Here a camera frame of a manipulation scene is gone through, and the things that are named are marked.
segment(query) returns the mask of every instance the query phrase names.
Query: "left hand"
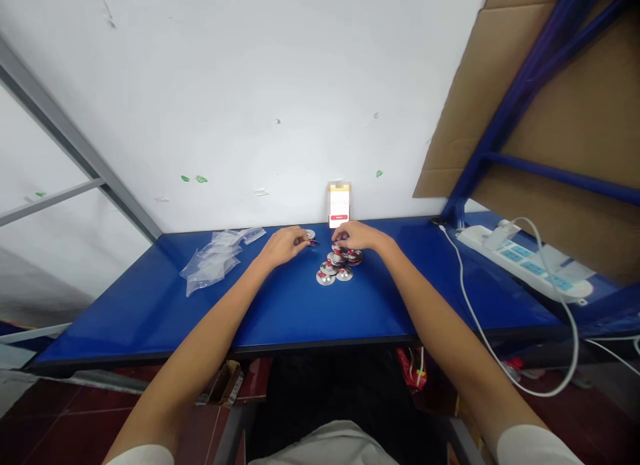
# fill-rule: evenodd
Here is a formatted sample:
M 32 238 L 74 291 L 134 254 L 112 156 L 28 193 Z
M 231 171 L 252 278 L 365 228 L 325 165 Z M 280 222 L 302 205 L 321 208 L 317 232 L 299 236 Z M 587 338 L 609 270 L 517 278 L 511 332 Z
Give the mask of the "left hand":
M 307 246 L 309 246 L 307 230 L 298 225 L 281 228 L 271 235 L 256 260 L 273 269 L 287 263 Z

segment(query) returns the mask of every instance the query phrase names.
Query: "white cable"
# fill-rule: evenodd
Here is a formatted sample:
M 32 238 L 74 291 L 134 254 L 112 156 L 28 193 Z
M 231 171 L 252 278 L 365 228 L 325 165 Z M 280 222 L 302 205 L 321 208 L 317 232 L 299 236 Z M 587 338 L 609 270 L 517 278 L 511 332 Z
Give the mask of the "white cable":
M 590 340 L 595 340 L 596 342 L 616 342 L 617 340 L 637 340 L 640 338 L 640 335 L 634 335 L 630 337 L 598 337 L 598 338 L 590 338 Z
M 409 355 L 411 355 L 411 361 L 409 363 L 409 379 L 413 380 L 411 377 L 411 372 L 413 371 L 413 352 L 411 351 L 411 347 L 409 347 Z
M 640 354 L 640 351 L 638 350 L 638 341 L 640 341 L 639 338 L 633 340 L 633 346 L 636 349 L 636 351 L 638 351 L 638 353 Z M 589 342 L 592 345 L 599 346 L 603 350 L 609 352 L 611 355 L 615 356 L 618 360 L 620 360 L 622 362 L 622 364 L 625 365 L 627 368 L 629 368 L 633 373 L 635 373 L 636 375 L 640 376 L 640 372 L 638 372 L 634 367 L 629 365 L 622 357 L 620 357 L 617 354 L 613 353 L 609 348 L 607 348 L 605 346 L 602 346 L 601 344 L 599 344 L 598 342 L 595 342 L 593 340 L 585 340 L 585 342 Z
M 420 378 L 422 377 L 422 370 L 425 367 L 425 348 L 420 348 L 420 371 L 418 372 L 418 378 L 415 379 L 415 385 L 420 386 Z
M 538 243 L 538 250 L 540 251 L 540 258 L 542 260 L 542 265 L 545 268 L 545 271 L 547 272 L 547 274 L 551 276 L 551 273 L 549 273 L 549 267 L 547 266 L 547 261 L 545 260 L 545 255 L 544 253 L 542 253 L 542 239 L 540 238 L 540 233 L 538 232 L 538 229 L 536 228 L 535 224 L 529 218 L 526 218 L 526 217 L 515 218 L 511 220 L 511 223 L 515 223 L 517 220 L 525 220 L 529 225 L 531 225 L 531 228 L 533 228 L 533 233 L 535 234 L 535 239 Z M 456 255 L 458 255 L 458 262 L 460 263 L 460 288 L 462 289 L 462 294 L 465 297 L 465 301 L 467 302 L 467 306 L 469 307 L 469 311 L 471 312 L 473 321 L 475 322 L 475 325 L 478 327 L 478 332 L 480 332 L 480 336 L 484 340 L 485 345 L 489 350 L 489 353 L 493 356 L 493 358 L 498 363 L 498 365 L 500 365 L 500 368 L 502 368 L 502 370 L 507 375 L 507 377 L 511 380 L 511 382 L 514 385 L 516 385 L 520 390 L 530 395 L 543 397 L 543 398 L 558 395 L 558 393 L 562 392 L 562 390 L 565 389 L 565 387 L 569 384 L 569 382 L 573 378 L 575 369 L 578 366 L 578 352 L 580 351 L 580 343 L 578 341 L 578 327 L 575 324 L 575 320 L 573 319 L 571 310 L 563 300 L 562 295 L 558 292 L 558 288 L 553 282 L 553 280 L 550 281 L 551 286 L 553 286 L 553 291 L 555 292 L 558 298 L 558 301 L 562 304 L 563 308 L 565 309 L 565 312 L 567 312 L 567 316 L 569 317 L 569 323 L 571 324 L 571 337 L 573 338 L 573 353 L 571 355 L 571 364 L 569 365 L 569 371 L 567 372 L 567 375 L 565 376 L 564 380 L 562 380 L 562 382 L 552 391 L 540 393 L 540 392 L 534 392 L 532 390 L 529 390 L 528 388 L 524 388 L 521 384 L 516 382 L 515 379 L 509 374 L 505 366 L 502 364 L 500 359 L 496 356 L 495 352 L 493 351 L 493 348 L 491 348 L 491 345 L 489 345 L 489 340 L 487 340 L 487 337 L 485 336 L 485 332 L 482 330 L 482 327 L 480 326 L 480 322 L 478 322 L 478 318 L 475 316 L 475 312 L 473 311 L 473 307 L 471 307 L 471 302 L 469 301 L 469 297 L 467 296 L 467 290 L 465 289 L 465 281 L 464 281 L 464 265 L 462 264 L 462 257 L 460 256 L 460 251 L 458 250 L 458 247 L 453 243 L 453 241 L 451 241 L 451 238 L 449 237 L 447 230 L 445 230 L 445 228 L 442 225 L 439 225 L 438 228 L 442 230 L 442 232 L 445 234 L 445 237 L 447 237 L 447 240 L 449 240 L 449 243 L 451 244 L 451 246 L 453 246 L 453 249 L 455 250 Z

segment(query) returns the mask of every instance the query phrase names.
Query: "hand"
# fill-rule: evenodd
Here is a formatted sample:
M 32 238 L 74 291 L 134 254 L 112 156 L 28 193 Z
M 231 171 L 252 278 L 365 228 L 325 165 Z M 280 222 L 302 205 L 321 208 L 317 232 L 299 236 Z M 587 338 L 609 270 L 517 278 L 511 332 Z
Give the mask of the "hand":
M 353 250 L 377 248 L 391 238 L 380 230 L 376 230 L 359 221 L 348 221 L 340 225 L 334 232 L 332 241 L 338 241 L 338 245 Z
M 299 226 L 281 228 L 265 244 L 256 260 L 264 263 L 270 270 L 287 263 L 300 251 L 309 246 L 307 230 Z

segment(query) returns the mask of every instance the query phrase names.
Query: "forearm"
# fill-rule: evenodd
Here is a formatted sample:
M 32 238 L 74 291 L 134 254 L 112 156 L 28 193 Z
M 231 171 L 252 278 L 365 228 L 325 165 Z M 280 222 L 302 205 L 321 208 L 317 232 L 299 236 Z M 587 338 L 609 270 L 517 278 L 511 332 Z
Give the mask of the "forearm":
M 398 245 L 385 238 L 377 251 L 423 345 L 465 399 L 490 447 L 495 450 L 500 434 L 510 426 L 528 423 L 545 427 L 471 329 Z
M 193 403 L 222 364 L 233 336 L 271 268 L 254 260 L 160 369 L 134 407 L 105 462 L 143 444 L 175 453 Z

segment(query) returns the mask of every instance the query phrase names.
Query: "small red and white device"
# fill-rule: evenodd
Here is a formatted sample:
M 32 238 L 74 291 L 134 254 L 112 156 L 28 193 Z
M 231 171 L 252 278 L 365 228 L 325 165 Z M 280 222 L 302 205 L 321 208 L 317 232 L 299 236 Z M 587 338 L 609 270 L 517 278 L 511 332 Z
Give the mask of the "small red and white device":
M 330 181 L 327 191 L 329 193 L 329 228 L 338 228 L 350 218 L 351 182 Z

